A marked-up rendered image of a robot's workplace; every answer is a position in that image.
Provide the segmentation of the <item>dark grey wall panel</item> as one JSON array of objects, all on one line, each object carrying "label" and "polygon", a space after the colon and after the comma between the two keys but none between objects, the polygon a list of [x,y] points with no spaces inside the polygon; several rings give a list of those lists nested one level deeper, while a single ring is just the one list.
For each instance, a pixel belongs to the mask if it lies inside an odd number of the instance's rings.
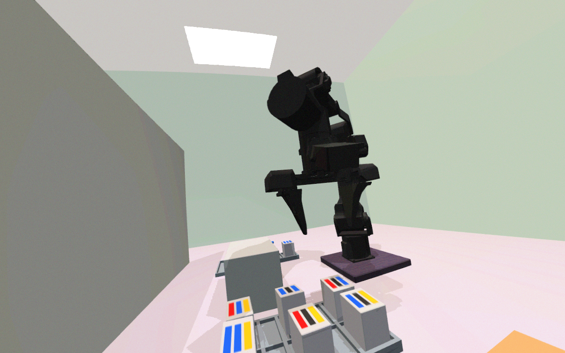
[{"label": "dark grey wall panel", "polygon": [[190,263],[184,150],[35,0],[0,0],[0,353],[103,353]]}]

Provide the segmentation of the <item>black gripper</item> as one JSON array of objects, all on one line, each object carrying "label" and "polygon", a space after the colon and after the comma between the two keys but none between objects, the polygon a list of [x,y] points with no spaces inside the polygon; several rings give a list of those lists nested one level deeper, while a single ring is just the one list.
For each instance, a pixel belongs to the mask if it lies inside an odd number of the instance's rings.
[{"label": "black gripper", "polygon": [[[345,217],[349,227],[355,226],[358,205],[361,194],[373,179],[379,179],[378,167],[374,163],[359,164],[359,167],[349,167],[342,171],[328,172],[323,168],[308,171],[307,166],[307,144],[309,138],[316,138],[317,143],[327,143],[331,133],[317,132],[305,135],[300,139],[299,154],[301,155],[303,171],[296,175],[292,169],[270,171],[264,179],[265,192],[278,192],[277,197],[282,197],[291,209],[300,229],[304,235],[308,234],[307,221],[305,219],[303,204],[301,201],[302,189],[298,185],[319,184],[328,182],[343,182],[339,187]],[[318,175],[318,176],[317,176]]]}]

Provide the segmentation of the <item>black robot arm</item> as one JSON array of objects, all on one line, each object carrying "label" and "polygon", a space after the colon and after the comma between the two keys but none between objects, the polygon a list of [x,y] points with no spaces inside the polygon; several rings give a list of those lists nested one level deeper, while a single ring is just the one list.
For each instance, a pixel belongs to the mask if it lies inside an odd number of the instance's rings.
[{"label": "black robot arm", "polygon": [[[308,171],[317,167],[328,172],[359,167],[359,158],[368,155],[367,139],[363,134],[353,135],[348,114],[339,109],[338,101],[328,94],[331,91],[331,77],[316,67],[300,76],[294,76],[289,69],[277,75],[277,79],[278,83],[270,91],[267,100],[269,112],[291,129],[297,130],[299,139],[317,132],[332,135],[328,136],[327,143],[318,144],[316,138],[308,139]],[[344,121],[330,125],[329,118],[335,115]],[[343,187],[342,181],[338,182],[338,192],[339,187]],[[374,231],[362,204],[358,205],[354,227],[348,226],[340,192],[334,210],[337,236],[342,237],[342,257],[351,263],[374,259],[368,239],[368,235],[374,234]]]}]

